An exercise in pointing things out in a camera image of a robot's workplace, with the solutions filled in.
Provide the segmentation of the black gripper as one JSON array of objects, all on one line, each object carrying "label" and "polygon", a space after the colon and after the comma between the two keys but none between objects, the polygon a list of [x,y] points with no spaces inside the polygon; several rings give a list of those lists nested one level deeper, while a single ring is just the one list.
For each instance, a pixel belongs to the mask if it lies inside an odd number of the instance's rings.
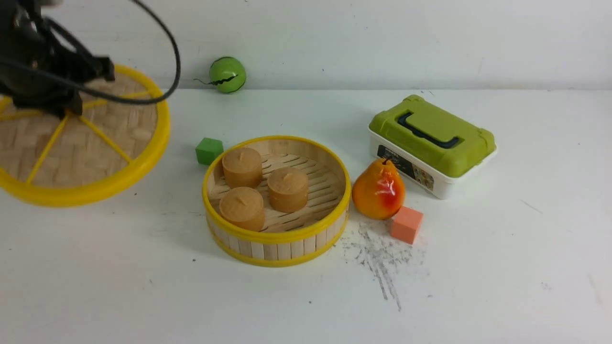
[{"label": "black gripper", "polygon": [[15,65],[61,74],[77,83],[115,81],[115,66],[107,56],[94,56],[81,41],[52,18],[45,19],[46,37],[33,25],[42,7],[59,6],[61,0],[2,0],[0,2],[1,94],[16,108],[52,109],[64,119],[81,116],[79,91],[51,83]]}]

